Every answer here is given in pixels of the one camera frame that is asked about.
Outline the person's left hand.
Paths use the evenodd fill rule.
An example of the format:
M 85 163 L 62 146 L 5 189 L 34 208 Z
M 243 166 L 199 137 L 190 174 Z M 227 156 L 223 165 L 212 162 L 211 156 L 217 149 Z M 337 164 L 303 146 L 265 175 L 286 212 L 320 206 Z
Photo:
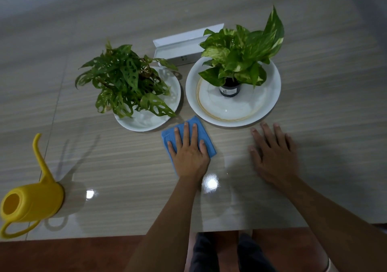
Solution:
M 180 179 L 201 182 L 210 164 L 210 157 L 203 157 L 198 147 L 198 133 L 196 124 L 192 128 L 189 147 L 182 147 L 179 130 L 175 129 L 177 154 L 173 159 L 173 166 Z

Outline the blue cleaning cloth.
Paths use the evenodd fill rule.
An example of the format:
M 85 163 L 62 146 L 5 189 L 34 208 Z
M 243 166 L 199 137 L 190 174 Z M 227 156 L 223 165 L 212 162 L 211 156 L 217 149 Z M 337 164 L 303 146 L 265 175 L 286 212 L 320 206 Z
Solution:
M 179 130 L 181 141 L 183 142 L 184 124 L 185 123 L 188 123 L 188 126 L 189 126 L 190 139 L 192 136 L 193 125 L 196 124 L 197 133 L 198 133 L 198 140 L 197 140 L 198 147 L 199 147 L 200 141 L 202 140 L 206 145 L 209 157 L 212 158 L 213 156 L 215 156 L 217 154 L 217 152 L 216 152 L 215 147 L 212 144 L 212 141 L 211 141 L 209 135 L 206 132 L 206 129 L 202 125 L 200 119 L 197 116 L 194 116 L 194 117 L 188 119 L 187 121 L 185 121 L 181 124 L 175 125 L 173 128 L 169 128 L 169 129 L 163 130 L 161 132 L 161 138 L 162 138 L 163 144 L 165 146 L 165 149 L 167 151 L 167 154 L 169 155 L 171 162 L 173 163 L 173 159 L 172 159 L 172 156 L 169 152 L 168 143 L 170 142 L 172 144 L 174 151 L 177 152 L 175 129 L 177 128 Z

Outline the person's right hand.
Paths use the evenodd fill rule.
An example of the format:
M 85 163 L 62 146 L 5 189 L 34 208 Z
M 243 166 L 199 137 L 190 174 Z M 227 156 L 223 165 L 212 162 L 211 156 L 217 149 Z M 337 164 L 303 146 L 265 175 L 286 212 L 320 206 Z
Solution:
M 254 169 L 266 182 L 272 184 L 280 191 L 285 191 L 298 176 L 297 153 L 288 150 L 285 134 L 277 123 L 273 124 L 278 146 L 269 147 L 264 134 L 260 134 L 256 128 L 251 129 L 255 146 L 262 158 L 262 168 Z

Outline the green holey-leaf plant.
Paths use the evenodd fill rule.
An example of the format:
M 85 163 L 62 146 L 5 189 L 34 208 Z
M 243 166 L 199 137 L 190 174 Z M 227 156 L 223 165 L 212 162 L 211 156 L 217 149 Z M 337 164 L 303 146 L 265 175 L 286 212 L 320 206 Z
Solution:
M 99 113 L 112 110 L 119 118 L 133 118 L 135 111 L 149 111 L 158 117 L 176 114 L 160 96 L 169 96 L 170 87 L 163 81 L 152 62 L 177 71 L 177 67 L 163 58 L 139 57 L 132 45 L 113 48 L 109 40 L 105 51 L 86 62 L 90 67 L 75 79 L 75 87 L 88 83 L 100 89 L 95 107 Z

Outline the person's left forearm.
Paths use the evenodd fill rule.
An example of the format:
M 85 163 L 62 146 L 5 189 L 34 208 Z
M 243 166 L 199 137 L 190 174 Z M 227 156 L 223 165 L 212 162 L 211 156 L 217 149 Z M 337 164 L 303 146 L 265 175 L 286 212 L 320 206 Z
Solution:
M 131 256 L 125 272 L 184 272 L 191 213 L 201 177 L 179 178 L 169 200 Z

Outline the large white plate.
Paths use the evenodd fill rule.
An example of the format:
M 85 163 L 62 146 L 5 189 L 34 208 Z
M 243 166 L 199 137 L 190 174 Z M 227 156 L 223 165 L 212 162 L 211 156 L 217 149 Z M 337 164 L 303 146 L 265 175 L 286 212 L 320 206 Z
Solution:
M 193 65 L 185 87 L 188 103 L 202 119 L 220 127 L 242 127 L 265 118 L 274 108 L 281 93 L 281 78 L 273 61 L 262 64 L 267 80 L 261 86 L 242 84 L 236 96 L 226 97 L 199 75 L 209 68 L 203 65 L 206 60 L 210 58 L 201 57 Z

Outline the black plant pot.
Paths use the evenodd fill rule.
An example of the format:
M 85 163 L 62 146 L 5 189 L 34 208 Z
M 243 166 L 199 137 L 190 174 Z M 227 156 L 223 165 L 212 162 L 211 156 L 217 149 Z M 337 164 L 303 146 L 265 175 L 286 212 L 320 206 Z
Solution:
M 228 98 L 234 97 L 239 94 L 241 88 L 241 84 L 235 79 L 231 77 L 225 78 L 224 85 L 220 86 L 220 93 Z

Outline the person's right forearm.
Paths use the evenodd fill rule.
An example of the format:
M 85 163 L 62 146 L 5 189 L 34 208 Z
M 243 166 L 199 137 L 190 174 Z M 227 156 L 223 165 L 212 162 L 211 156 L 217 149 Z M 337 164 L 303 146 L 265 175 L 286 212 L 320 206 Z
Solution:
M 302 215 L 339 272 L 387 272 L 387 234 L 297 176 L 278 189 Z

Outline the white cardboard box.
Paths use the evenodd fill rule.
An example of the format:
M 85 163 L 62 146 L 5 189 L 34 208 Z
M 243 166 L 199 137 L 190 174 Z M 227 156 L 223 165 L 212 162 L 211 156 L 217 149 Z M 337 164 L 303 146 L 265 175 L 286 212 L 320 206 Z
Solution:
M 204 31 L 209 29 L 213 32 L 219 32 L 223 27 L 224 24 L 212 25 L 155 39 L 153 40 L 156 47 L 154 58 L 166 59 L 175 66 L 195 63 L 201 58 L 201 53 L 204 50 L 200 44 L 208 37 L 208 35 L 204 35 Z

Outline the small white plate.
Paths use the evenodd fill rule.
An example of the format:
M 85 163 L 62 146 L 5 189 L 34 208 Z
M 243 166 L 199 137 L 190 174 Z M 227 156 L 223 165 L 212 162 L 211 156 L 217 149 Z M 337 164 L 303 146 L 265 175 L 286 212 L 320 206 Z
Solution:
M 169 106 L 169 108 L 176 112 L 181 100 L 180 83 L 171 70 L 162 67 L 155 67 L 155 69 L 158 72 L 160 78 L 170 88 L 170 96 L 161 95 L 160 98 Z M 119 116 L 116 114 L 114 114 L 114 116 L 121 126 L 135 132 L 146 132 L 154 130 L 162 126 L 170 119 L 170 117 L 167 115 L 158 117 L 150 111 L 145 110 L 140 112 L 134 111 L 132 118 L 119 118 Z

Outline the person's dark shorts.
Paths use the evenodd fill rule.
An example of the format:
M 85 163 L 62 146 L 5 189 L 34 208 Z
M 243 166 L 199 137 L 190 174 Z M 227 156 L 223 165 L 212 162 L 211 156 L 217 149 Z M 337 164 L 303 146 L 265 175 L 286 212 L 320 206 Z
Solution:
M 220 272 L 214 233 L 196 236 L 189 272 Z M 237 245 L 239 272 L 277 272 L 254 239 L 243 232 Z

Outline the variegated green pothos plant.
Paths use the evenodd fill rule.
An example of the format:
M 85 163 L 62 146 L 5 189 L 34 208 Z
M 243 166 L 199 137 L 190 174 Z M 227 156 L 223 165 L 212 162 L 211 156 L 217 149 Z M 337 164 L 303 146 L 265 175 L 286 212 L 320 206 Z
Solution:
M 202 57 L 209 57 L 203 65 L 210 68 L 199 72 L 202 79 L 215 87 L 227 81 L 261 86 L 267 79 L 263 64 L 270 64 L 282 47 L 284 26 L 275 6 L 264 30 L 249 31 L 236 25 L 236 29 L 222 28 L 219 32 L 204 31 L 207 38 L 200 43 Z

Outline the yellow plastic watering can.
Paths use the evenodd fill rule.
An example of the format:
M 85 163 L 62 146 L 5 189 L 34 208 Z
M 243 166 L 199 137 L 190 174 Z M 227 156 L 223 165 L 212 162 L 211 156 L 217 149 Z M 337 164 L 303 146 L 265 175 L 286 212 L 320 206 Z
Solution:
M 4 221 L 0 237 L 3 239 L 12 239 L 28 233 L 42 220 L 55 215 L 64 202 L 64 188 L 55 181 L 39 150 L 40 137 L 41 133 L 36 134 L 32 148 L 41 167 L 41 178 L 37 183 L 16 187 L 4 196 L 0 205 L 0 216 Z M 32 224 L 19 232 L 7 233 L 9 225 L 21 222 Z

